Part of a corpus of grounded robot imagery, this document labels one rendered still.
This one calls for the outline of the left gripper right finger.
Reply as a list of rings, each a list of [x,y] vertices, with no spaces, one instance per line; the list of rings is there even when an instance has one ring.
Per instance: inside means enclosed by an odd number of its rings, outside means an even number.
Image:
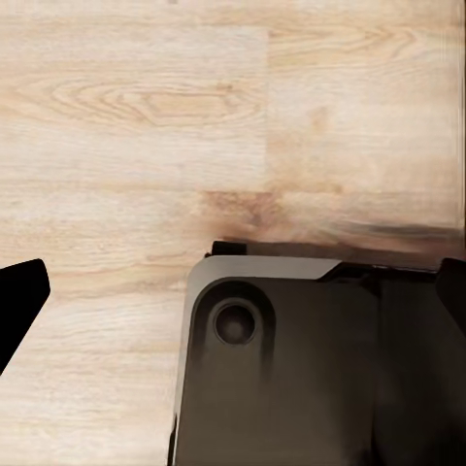
[[[466,262],[445,258],[439,269],[435,293],[466,336]]]

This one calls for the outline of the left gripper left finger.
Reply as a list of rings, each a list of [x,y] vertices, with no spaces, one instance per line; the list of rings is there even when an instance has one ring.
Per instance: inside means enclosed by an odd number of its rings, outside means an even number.
[[[50,297],[42,258],[0,269],[0,374]]]

